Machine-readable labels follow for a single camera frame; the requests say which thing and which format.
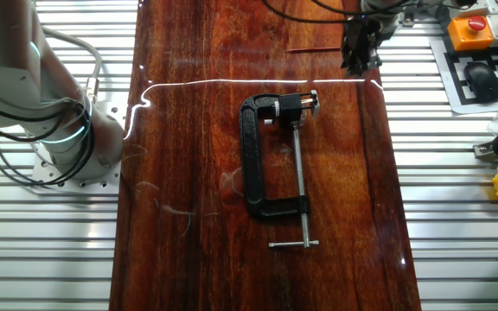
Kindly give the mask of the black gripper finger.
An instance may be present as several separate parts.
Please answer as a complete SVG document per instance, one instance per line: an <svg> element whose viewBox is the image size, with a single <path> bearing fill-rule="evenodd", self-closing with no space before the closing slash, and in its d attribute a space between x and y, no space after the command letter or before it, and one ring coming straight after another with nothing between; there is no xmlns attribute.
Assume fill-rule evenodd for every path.
<svg viewBox="0 0 498 311"><path fill-rule="evenodd" d="M376 53L364 54L361 57L361 71L363 73L378 69L381 66L381 59Z"/></svg>
<svg viewBox="0 0 498 311"><path fill-rule="evenodd" d="M357 55L345 55L342 60L342 68L346 76L360 76L361 63Z"/></svg>

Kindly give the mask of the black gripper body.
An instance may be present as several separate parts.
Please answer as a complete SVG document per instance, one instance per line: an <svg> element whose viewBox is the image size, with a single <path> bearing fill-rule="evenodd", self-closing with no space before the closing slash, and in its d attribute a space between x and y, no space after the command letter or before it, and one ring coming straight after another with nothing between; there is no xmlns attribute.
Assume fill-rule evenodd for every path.
<svg viewBox="0 0 498 311"><path fill-rule="evenodd" d="M377 20L357 17L343 25L341 51L344 57L369 57L376 47L381 26Z"/></svg>

